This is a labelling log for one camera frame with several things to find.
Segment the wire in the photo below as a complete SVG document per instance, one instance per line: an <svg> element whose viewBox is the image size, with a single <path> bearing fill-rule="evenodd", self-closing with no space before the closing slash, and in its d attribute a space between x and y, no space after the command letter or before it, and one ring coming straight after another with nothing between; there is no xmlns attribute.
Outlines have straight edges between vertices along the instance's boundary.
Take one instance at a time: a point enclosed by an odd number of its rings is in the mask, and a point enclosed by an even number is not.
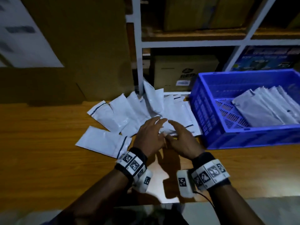
<svg viewBox="0 0 300 225"><path fill-rule="evenodd" d="M212 207L215 209L214 205L212 204L212 202L206 197L204 196L202 193L199 193L197 191L195 191L194 193L200 194L202 197L204 197L205 199L207 199L209 201L209 203L212 205Z"/></svg>

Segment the wooden tabletop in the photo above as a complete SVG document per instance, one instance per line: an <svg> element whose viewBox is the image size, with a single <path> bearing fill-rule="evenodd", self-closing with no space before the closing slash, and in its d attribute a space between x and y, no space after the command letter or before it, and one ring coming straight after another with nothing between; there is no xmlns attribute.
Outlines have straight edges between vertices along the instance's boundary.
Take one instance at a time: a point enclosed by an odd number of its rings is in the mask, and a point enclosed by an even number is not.
<svg viewBox="0 0 300 225"><path fill-rule="evenodd" d="M103 128L86 113L95 104L0 105L0 210L63 209L114 167L114 158L75 146L89 125ZM300 195L299 145L210 152L245 198ZM159 151L148 167L148 193L133 191L120 205L204 200L179 196L176 171L192 164L174 151Z"/></svg>

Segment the pile of white packages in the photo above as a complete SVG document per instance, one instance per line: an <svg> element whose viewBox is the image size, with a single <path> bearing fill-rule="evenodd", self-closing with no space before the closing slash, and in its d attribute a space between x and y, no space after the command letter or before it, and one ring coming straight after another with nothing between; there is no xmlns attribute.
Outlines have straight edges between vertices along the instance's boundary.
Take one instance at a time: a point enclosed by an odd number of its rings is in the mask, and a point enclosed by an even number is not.
<svg viewBox="0 0 300 225"><path fill-rule="evenodd" d="M131 137L141 125L156 116L179 122L193 136L202 134L189 102L183 101L184 97L173 94L164 97L163 89L155 90L145 80L144 89L146 93L141 99L133 91L127 98L122 94L110 103L102 101L93 106L87 113L109 132L90 126L76 145L119 158L127 151ZM176 135L175 129L168 122L160 129L162 132Z"/></svg>
<svg viewBox="0 0 300 225"><path fill-rule="evenodd" d="M252 127L300 123L300 105L281 86L247 90L232 103Z"/></svg>

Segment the blue plastic basket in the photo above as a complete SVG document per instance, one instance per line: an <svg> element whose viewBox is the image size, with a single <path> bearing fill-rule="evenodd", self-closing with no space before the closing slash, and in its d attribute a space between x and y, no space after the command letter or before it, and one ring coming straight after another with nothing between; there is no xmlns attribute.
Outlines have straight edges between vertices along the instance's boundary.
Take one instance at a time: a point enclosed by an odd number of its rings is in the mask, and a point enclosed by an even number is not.
<svg viewBox="0 0 300 225"><path fill-rule="evenodd" d="M205 146L221 149L300 143L300 124L251 127L231 103L248 89L279 85L300 104L300 74L293 69L200 73L190 104Z"/></svg>

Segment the blue box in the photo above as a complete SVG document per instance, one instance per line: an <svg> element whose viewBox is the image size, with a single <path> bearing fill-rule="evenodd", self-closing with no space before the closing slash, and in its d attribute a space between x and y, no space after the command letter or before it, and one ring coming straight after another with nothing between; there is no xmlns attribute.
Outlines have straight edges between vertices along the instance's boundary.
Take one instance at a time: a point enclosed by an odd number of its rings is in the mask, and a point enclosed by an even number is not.
<svg viewBox="0 0 300 225"><path fill-rule="evenodd" d="M299 46L248 46L231 71L292 68L299 60Z"/></svg>
<svg viewBox="0 0 300 225"><path fill-rule="evenodd" d="M200 73L190 104L207 149L300 143L300 124L251 127L231 103L246 90L279 85L300 104L300 74L293 69Z"/></svg>

